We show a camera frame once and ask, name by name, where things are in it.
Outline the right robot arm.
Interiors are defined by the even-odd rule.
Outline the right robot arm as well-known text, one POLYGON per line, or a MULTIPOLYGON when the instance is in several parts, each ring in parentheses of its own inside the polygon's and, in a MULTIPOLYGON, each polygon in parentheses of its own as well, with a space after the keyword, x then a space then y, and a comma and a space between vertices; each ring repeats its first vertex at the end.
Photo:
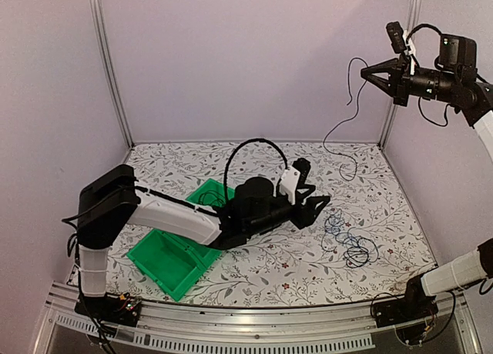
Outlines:
MULTIPOLYGON (((415 58, 411 37, 417 31, 437 27, 420 24, 411 31, 399 22, 389 22, 386 32, 397 58, 361 70, 361 78, 406 106, 408 99, 436 100, 461 113, 487 152, 492 151, 492 86, 478 74, 477 44, 464 36, 439 33, 439 54, 433 68, 423 68, 415 58)), ((407 282, 398 313, 416 319, 434 297, 455 289, 466 289, 492 277, 492 241, 407 282)))

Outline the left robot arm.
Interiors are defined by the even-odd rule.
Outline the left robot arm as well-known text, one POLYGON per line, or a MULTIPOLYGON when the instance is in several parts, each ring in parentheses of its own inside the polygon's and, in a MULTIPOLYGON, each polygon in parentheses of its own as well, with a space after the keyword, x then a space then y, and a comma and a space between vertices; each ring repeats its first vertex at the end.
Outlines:
POLYGON ((86 308, 99 319, 115 310, 106 295, 107 258, 125 225, 152 227, 217 250, 245 245, 285 222, 304 229, 330 202, 329 195, 314 195, 315 185, 306 182, 310 170, 304 158, 286 163, 278 182, 249 178, 233 196, 224 196, 222 206, 205 209, 139 186, 132 166, 116 166, 81 190, 77 214, 63 220, 75 227, 86 308))

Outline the floral patterned table mat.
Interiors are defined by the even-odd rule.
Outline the floral patterned table mat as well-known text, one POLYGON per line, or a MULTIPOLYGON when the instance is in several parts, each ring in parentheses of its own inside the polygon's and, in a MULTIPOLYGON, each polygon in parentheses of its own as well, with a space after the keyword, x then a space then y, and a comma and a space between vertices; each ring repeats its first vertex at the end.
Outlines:
POLYGON ((401 294, 435 258, 380 149, 369 144, 234 142, 136 146, 139 181, 184 199, 207 179, 235 187, 255 175, 277 180, 283 159, 311 164, 309 182, 331 201, 317 221, 287 223, 224 252, 183 297, 205 306, 314 306, 401 294))

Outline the green three-compartment bin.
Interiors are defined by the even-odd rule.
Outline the green three-compartment bin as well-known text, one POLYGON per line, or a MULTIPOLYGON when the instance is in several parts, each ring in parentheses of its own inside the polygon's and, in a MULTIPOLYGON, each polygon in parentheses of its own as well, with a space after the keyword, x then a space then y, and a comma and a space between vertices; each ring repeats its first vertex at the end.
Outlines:
POLYGON ((143 186, 129 224, 148 226, 126 256, 149 280, 178 302, 221 256, 209 244, 220 234, 216 209, 225 204, 224 191, 209 179, 186 199, 143 186))

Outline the right aluminium frame post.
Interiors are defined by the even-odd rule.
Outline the right aluminium frame post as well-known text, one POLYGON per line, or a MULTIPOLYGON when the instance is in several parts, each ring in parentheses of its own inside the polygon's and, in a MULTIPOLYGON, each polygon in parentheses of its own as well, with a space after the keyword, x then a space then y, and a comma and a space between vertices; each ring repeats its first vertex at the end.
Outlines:
MULTIPOLYGON (((404 29, 412 29, 418 24, 421 13, 421 3, 422 0, 405 0, 400 4, 401 17, 399 20, 404 22, 404 29)), ((383 152, 386 151, 386 148, 390 143, 394 124, 397 119, 397 111, 398 107, 393 103, 393 99, 389 99, 384 124, 378 141, 378 145, 383 152)))

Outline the aluminium frame post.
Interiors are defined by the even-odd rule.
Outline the aluminium frame post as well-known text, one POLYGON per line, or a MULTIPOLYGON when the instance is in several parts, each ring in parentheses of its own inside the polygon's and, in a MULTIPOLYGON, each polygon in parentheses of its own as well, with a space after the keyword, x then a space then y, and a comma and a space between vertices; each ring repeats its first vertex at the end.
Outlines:
MULTIPOLYGON (((421 3, 422 0, 405 0, 400 4, 401 17, 399 20, 404 22, 404 29, 412 29, 418 24, 421 13, 421 3)), ((398 107, 393 103, 393 99, 389 99, 384 124, 378 141, 378 145, 383 152, 386 151, 386 148, 390 143, 394 124, 397 119, 397 111, 398 107)))
POLYGON ((126 146, 131 149, 135 143, 132 137, 129 121, 122 102, 122 96, 116 77, 116 71, 112 61, 109 47, 109 39, 103 14, 102 0, 89 0, 93 25, 96 33, 96 41, 102 61, 103 71, 108 85, 109 96, 115 110, 116 119, 126 146))

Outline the front aluminium rail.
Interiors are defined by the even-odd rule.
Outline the front aluminium rail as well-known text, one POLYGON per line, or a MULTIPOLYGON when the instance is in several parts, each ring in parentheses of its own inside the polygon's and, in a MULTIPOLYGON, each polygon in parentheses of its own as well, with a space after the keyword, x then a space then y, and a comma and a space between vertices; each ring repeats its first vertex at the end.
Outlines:
POLYGON ((424 320, 377 325, 371 302, 300 308, 235 309, 145 301, 136 326, 110 325, 101 337, 75 312, 78 289, 54 283, 42 308, 35 353, 482 353, 462 294, 438 298, 423 343, 424 320))

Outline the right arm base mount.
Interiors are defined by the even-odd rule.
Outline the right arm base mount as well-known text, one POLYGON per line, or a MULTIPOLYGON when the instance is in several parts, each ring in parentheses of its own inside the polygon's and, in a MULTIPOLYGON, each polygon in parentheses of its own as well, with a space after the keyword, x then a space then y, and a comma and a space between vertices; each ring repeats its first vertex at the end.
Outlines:
POLYGON ((423 292, 406 292, 402 297, 392 296, 389 300, 375 300, 370 313, 378 328, 432 317, 438 313, 434 296, 423 292))

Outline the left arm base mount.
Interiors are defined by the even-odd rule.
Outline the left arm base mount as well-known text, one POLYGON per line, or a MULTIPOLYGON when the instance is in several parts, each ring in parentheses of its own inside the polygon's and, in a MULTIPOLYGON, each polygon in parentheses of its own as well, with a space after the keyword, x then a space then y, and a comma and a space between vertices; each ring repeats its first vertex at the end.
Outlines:
POLYGON ((139 321, 142 299, 128 292, 120 296, 105 294, 89 297, 79 290, 75 312, 96 322, 110 322, 121 326, 136 327, 139 321))

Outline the left aluminium frame post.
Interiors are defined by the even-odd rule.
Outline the left aluminium frame post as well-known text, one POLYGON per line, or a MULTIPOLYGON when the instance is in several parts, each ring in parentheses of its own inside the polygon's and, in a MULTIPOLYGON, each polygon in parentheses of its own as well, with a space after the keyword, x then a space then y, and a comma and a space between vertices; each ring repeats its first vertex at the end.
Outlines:
POLYGON ((135 143, 132 137, 129 121, 122 102, 122 96, 116 77, 116 71, 112 61, 109 47, 109 39, 103 14, 102 0, 89 0, 93 25, 96 33, 96 41, 102 61, 103 71, 108 85, 109 96, 115 110, 116 119, 126 146, 131 149, 135 143))

